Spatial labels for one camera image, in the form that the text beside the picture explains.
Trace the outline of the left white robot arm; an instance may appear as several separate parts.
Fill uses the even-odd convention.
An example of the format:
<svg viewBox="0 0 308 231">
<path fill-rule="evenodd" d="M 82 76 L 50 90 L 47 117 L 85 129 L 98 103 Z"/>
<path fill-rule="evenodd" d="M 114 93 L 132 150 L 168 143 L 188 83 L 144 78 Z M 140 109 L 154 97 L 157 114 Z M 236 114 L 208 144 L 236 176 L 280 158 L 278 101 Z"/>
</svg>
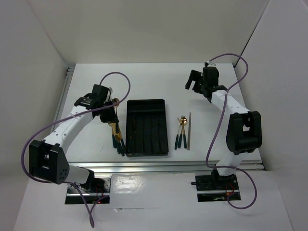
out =
<svg viewBox="0 0 308 231">
<path fill-rule="evenodd" d="M 117 119 L 114 106 L 119 99 L 81 97 L 69 114 L 69 119 L 60 125 L 43 140 L 33 140 L 29 145 L 29 174 L 32 177 L 55 184 L 75 183 L 84 192 L 90 192 L 99 183 L 94 172 L 68 163 L 66 152 L 81 130 L 94 117 L 100 116 L 103 123 L 115 122 Z"/>
</svg>

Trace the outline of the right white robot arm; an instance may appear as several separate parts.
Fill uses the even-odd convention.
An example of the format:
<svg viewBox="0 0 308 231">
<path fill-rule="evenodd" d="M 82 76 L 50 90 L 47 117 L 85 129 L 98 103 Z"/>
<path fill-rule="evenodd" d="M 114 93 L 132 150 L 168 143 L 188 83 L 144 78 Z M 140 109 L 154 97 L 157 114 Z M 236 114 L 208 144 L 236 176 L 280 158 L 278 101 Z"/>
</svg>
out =
<svg viewBox="0 0 308 231">
<path fill-rule="evenodd" d="M 261 115 L 257 111 L 250 111 L 236 101 L 227 88 L 218 83 L 219 71 L 214 66 L 203 68 L 202 72 L 190 72 L 185 89 L 202 94 L 210 103 L 219 108 L 228 121 L 226 145 L 230 153 L 220 160 L 210 177 L 212 187 L 222 188 L 227 177 L 235 173 L 246 153 L 252 153 L 262 144 Z"/>
</svg>

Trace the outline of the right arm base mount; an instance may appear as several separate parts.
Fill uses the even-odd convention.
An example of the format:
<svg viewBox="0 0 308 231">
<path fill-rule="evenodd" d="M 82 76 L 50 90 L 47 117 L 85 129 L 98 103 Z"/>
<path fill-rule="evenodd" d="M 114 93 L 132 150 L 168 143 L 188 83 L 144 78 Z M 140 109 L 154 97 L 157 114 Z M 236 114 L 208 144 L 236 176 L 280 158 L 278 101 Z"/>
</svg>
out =
<svg viewBox="0 0 308 231">
<path fill-rule="evenodd" d="M 191 182 L 191 185 L 196 187 L 198 202 L 227 201 L 229 195 L 230 201 L 241 200 L 239 185 L 234 174 L 223 181 L 215 181 L 210 175 L 195 176 L 195 181 Z"/>
</svg>

